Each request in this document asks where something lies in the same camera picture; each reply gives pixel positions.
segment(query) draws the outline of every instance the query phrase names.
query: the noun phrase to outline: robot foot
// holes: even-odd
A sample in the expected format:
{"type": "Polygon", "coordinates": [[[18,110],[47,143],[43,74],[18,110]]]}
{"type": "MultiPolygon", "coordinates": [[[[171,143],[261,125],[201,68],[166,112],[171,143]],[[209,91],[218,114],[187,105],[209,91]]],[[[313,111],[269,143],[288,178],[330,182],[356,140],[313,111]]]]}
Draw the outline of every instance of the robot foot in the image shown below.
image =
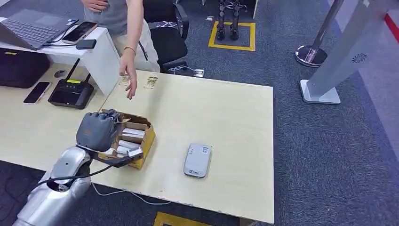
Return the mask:
{"type": "Polygon", "coordinates": [[[216,37],[218,40],[223,40],[225,37],[225,31],[217,31],[216,37]]]}
{"type": "Polygon", "coordinates": [[[237,40],[238,37],[239,37],[238,29],[233,29],[232,27],[230,27],[230,38],[232,40],[237,40]]]}

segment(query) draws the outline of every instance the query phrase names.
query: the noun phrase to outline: cardboard box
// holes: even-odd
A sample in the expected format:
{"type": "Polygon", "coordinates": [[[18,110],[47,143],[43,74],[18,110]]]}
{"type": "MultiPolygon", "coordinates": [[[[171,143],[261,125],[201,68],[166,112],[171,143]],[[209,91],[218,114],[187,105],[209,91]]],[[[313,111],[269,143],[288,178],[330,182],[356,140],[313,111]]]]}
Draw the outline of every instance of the cardboard box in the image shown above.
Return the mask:
{"type": "MultiPolygon", "coordinates": [[[[122,117],[122,120],[129,119],[129,121],[121,124],[121,128],[118,131],[118,136],[112,143],[112,148],[117,149],[119,146],[118,142],[120,140],[126,140],[129,142],[140,144],[141,149],[143,150],[143,158],[129,163],[129,166],[135,167],[140,170],[143,167],[145,158],[147,157],[148,152],[150,152],[152,143],[154,142],[154,139],[155,139],[154,128],[152,127],[151,123],[145,117],[128,114],[128,113],[122,113],[122,112],[119,112],[119,113],[122,117]],[[122,131],[124,128],[144,130],[144,137],[136,138],[136,137],[122,136],[122,131]]],[[[118,158],[115,153],[113,153],[111,155],[99,153],[98,157],[100,157],[102,159],[117,159],[118,158]]]]}

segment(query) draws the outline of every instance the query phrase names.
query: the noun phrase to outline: laptop keyboard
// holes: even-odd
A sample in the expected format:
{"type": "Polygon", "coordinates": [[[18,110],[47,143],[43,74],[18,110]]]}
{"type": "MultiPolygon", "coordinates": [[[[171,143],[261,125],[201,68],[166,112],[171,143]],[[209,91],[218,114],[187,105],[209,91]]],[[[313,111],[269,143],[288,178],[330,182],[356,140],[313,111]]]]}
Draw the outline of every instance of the laptop keyboard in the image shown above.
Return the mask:
{"type": "Polygon", "coordinates": [[[36,27],[29,23],[22,23],[14,20],[7,20],[2,23],[19,37],[37,42],[48,41],[60,31],[51,27],[36,27]]]}

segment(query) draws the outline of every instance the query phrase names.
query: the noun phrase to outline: stanchion post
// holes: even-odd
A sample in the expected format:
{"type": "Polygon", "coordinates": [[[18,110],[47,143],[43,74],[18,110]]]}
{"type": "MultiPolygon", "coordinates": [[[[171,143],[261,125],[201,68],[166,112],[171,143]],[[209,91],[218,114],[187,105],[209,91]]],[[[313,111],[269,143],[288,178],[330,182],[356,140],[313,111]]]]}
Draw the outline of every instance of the stanchion post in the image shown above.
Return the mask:
{"type": "Polygon", "coordinates": [[[333,2],[313,45],[300,46],[296,50],[295,56],[299,63],[308,67],[320,67],[320,65],[326,60],[327,53],[320,48],[320,45],[323,42],[327,29],[334,21],[336,14],[341,8],[343,1],[344,0],[335,0],[333,2]]]}

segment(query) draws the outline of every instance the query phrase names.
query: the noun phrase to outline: gray carpet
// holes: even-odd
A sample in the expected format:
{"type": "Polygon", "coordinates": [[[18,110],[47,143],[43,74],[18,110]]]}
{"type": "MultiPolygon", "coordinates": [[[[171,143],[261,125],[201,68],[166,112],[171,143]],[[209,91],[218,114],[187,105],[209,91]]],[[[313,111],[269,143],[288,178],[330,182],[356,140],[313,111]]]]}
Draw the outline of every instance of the gray carpet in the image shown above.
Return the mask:
{"type": "MultiPolygon", "coordinates": [[[[207,78],[272,85],[277,91],[276,225],[398,226],[399,164],[360,75],[354,73],[337,87],[340,105],[312,105],[301,99],[298,82],[315,69],[299,65],[293,50],[313,41],[326,15],[326,1],[260,0],[256,52],[247,52],[208,48],[212,22],[205,18],[216,15],[216,2],[208,0],[202,7],[199,0],[181,0],[191,26],[185,59],[190,67],[205,69],[207,78]]],[[[0,16],[22,7],[79,16],[79,5],[77,0],[12,0],[0,8],[0,16]]],[[[242,19],[252,21],[245,13],[242,19]]],[[[334,24],[327,33],[327,52],[338,31],[334,24]]],[[[7,218],[11,222],[29,189],[20,190],[32,186],[32,174],[40,172],[4,162],[0,169],[3,180],[13,176],[8,190],[20,195],[7,218]]],[[[13,196],[0,188],[0,220],[13,206],[13,196]]],[[[179,204],[148,206],[129,194],[98,197],[93,190],[65,225],[151,225],[156,211],[216,226],[237,225],[236,218],[223,214],[179,204]]]]}

